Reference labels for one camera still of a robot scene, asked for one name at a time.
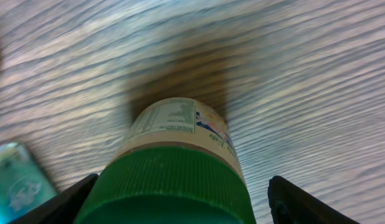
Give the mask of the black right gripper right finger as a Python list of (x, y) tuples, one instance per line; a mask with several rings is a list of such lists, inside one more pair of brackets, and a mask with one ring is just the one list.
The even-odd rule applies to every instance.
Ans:
[(274, 224), (359, 224), (279, 175), (267, 195)]

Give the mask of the teal small carton box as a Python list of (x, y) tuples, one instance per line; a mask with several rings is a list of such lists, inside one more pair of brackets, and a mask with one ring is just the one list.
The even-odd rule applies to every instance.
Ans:
[(0, 146), (0, 224), (9, 223), (57, 195), (25, 145)]

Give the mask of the green lid spice jar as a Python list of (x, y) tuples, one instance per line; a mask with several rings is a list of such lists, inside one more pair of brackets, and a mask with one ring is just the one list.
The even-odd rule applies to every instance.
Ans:
[(210, 107), (147, 107), (98, 176), (76, 223), (254, 223), (227, 125)]

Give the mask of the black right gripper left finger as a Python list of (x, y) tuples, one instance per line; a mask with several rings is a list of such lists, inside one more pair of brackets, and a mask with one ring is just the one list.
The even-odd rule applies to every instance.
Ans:
[(98, 179), (90, 174), (54, 198), (9, 224), (73, 224), (81, 206)]

